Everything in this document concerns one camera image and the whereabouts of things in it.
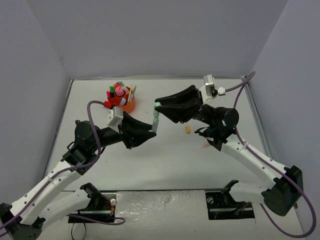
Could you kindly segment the yellow thin pen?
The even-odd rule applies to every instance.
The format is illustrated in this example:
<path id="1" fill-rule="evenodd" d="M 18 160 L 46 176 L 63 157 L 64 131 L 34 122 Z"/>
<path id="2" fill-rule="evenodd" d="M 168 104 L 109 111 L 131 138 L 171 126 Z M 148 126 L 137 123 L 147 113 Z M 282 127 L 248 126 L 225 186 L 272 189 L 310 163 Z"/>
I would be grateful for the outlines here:
<path id="1" fill-rule="evenodd" d="M 137 87 L 136 85 L 133 86 L 133 91 L 132 91 L 132 96 L 131 96 L 131 102 L 132 102 L 132 100 L 133 100 L 133 98 L 134 98 L 134 94 L 135 94 L 135 91 L 136 91 L 136 87 Z"/>

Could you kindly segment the light green highlighter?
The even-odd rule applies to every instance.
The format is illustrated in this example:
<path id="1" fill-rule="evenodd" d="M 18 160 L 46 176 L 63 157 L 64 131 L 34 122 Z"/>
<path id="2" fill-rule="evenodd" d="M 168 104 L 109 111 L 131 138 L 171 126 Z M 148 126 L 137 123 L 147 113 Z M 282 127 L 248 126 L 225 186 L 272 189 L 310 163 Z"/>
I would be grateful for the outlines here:
<path id="1" fill-rule="evenodd" d="M 159 125 L 159 117 L 158 116 L 154 116 L 153 117 L 153 123 L 152 123 L 151 131 L 156 133 L 157 129 L 158 129 L 158 125 Z"/>

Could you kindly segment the green-capped black highlighter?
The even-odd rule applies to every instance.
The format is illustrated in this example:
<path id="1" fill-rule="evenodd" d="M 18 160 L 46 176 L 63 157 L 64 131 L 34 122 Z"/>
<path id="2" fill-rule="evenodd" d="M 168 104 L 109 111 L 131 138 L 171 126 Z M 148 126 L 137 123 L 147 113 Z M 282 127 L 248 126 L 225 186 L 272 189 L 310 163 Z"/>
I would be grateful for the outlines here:
<path id="1" fill-rule="evenodd" d="M 114 92 L 115 92 L 115 87 L 114 87 L 114 86 L 110 86 L 110 87 L 109 87 L 109 91 L 110 91 L 111 93 L 114 93 Z"/>

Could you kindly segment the light blue cap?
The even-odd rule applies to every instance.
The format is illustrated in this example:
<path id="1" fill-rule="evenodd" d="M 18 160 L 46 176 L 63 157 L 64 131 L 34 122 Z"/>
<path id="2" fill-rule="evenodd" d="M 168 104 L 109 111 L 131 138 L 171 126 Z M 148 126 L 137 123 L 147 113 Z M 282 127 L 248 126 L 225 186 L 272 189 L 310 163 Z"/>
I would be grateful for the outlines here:
<path id="1" fill-rule="evenodd" d="M 127 100 L 123 97 L 120 101 L 120 106 L 124 106 L 126 104 Z"/>

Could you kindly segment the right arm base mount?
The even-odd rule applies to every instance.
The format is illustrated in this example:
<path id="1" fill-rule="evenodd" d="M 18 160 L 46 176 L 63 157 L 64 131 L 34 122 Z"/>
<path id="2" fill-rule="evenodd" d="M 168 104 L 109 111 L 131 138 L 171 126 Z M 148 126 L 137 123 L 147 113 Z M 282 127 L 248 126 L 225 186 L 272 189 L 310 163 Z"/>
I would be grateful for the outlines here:
<path id="1" fill-rule="evenodd" d="M 237 202 L 231 195 L 231 187 L 238 180 L 232 180 L 223 188 L 205 191 L 207 215 L 210 221 L 254 219 L 255 214 L 250 202 Z"/>

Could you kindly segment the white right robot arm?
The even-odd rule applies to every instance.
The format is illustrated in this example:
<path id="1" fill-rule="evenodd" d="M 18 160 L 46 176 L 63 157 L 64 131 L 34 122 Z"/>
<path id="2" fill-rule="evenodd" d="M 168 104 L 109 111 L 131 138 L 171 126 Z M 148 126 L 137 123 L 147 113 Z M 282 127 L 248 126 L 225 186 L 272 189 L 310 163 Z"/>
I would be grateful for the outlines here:
<path id="1" fill-rule="evenodd" d="M 258 178 L 258 183 L 230 181 L 221 191 L 222 202 L 229 207 L 239 202 L 265 205 L 278 216 L 286 216 L 301 197 L 302 171 L 293 165 L 287 167 L 258 151 L 247 141 L 237 136 L 239 113 L 235 108 L 213 107 L 205 88 L 191 85 L 187 89 L 155 100 L 155 110 L 174 123 L 198 120 L 206 127 L 196 134 L 226 155 L 234 158 Z"/>

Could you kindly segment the pink-capped black highlighter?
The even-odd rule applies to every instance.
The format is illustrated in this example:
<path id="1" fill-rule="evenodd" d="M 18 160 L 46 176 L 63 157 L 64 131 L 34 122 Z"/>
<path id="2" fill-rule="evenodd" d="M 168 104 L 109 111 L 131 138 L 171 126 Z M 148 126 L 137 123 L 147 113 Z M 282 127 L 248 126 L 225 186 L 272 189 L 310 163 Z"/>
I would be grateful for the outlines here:
<path id="1" fill-rule="evenodd" d="M 108 99 L 112 97 L 111 92 L 108 91 L 108 90 L 106 91 L 106 95 L 107 95 L 107 98 L 108 98 Z"/>

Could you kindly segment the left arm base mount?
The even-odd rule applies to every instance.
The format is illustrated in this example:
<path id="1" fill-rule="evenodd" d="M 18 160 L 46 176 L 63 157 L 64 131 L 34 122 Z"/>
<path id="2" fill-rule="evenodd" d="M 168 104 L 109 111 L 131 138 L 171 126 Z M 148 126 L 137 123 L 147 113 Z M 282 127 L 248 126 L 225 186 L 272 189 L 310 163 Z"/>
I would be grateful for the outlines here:
<path id="1" fill-rule="evenodd" d="M 91 201 L 89 206 L 71 213 L 71 215 L 81 216 L 98 222 L 115 223 L 115 210 L 117 204 L 117 194 L 115 192 L 103 192 L 101 199 Z M 87 225 L 94 222 L 74 216 L 68 217 L 68 224 L 72 224 L 70 237 L 72 240 L 84 240 L 87 235 Z"/>

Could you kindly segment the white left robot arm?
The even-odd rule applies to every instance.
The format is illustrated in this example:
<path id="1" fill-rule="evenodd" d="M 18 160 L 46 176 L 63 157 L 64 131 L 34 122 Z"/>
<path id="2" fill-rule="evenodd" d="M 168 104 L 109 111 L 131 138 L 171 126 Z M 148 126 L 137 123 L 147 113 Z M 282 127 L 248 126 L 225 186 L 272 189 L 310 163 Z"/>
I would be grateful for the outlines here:
<path id="1" fill-rule="evenodd" d="M 71 195 L 54 200 L 98 161 L 105 147 L 124 143 L 127 149 L 156 136 L 159 119 L 153 124 L 136 120 L 120 108 L 107 111 L 107 126 L 94 125 L 92 115 L 76 121 L 74 141 L 55 168 L 34 188 L 13 203 L 0 205 L 1 229 L 13 240 L 35 240 L 52 223 L 81 210 L 97 210 L 109 200 L 86 183 Z"/>

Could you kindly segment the pink-capped clear bottle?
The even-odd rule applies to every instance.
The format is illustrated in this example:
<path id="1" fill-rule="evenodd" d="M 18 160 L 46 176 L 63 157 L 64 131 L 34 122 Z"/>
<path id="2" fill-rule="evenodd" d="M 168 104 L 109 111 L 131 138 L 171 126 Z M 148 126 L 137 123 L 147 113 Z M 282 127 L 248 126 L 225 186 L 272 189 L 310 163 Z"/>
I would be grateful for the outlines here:
<path id="1" fill-rule="evenodd" d="M 126 94 L 126 92 L 122 86 L 117 86 L 114 90 L 114 94 L 116 97 L 120 98 L 123 97 Z"/>

